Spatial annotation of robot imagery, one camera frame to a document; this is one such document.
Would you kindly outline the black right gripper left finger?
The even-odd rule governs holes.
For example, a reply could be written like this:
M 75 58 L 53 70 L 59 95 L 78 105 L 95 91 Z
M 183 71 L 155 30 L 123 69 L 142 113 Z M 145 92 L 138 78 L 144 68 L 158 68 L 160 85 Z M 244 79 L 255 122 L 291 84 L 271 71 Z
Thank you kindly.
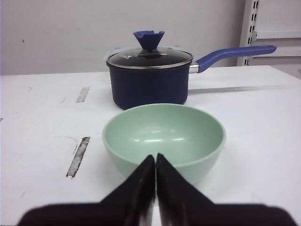
M 101 202 L 101 226 L 150 226 L 155 199 L 155 161 L 148 155 Z

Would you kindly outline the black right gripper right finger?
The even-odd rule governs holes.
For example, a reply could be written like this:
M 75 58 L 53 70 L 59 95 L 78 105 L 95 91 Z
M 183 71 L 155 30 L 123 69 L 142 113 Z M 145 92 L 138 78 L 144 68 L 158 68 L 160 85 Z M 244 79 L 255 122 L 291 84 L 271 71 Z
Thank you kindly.
M 163 226 L 213 226 L 214 203 L 187 182 L 159 153 L 156 160 L 157 197 Z

